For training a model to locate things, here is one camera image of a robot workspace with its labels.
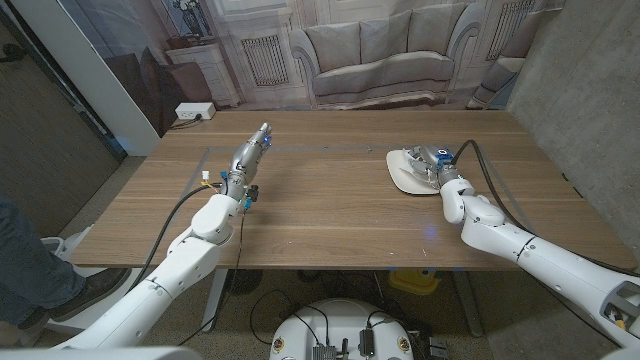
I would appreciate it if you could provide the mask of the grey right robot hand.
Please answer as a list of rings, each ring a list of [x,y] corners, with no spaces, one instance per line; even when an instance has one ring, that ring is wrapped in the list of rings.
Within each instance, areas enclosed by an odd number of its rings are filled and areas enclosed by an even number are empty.
[[[404,150],[403,156],[407,163],[404,170],[435,189],[459,177],[454,155],[446,147],[420,145]]]

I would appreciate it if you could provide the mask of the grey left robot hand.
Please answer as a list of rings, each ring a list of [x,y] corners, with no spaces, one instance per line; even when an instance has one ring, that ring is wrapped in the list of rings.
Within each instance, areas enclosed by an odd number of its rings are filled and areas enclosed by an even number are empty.
[[[221,193],[236,201],[240,201],[257,174],[258,164],[262,156],[271,146],[272,127],[268,122],[244,144],[231,158],[229,171],[221,187]]]

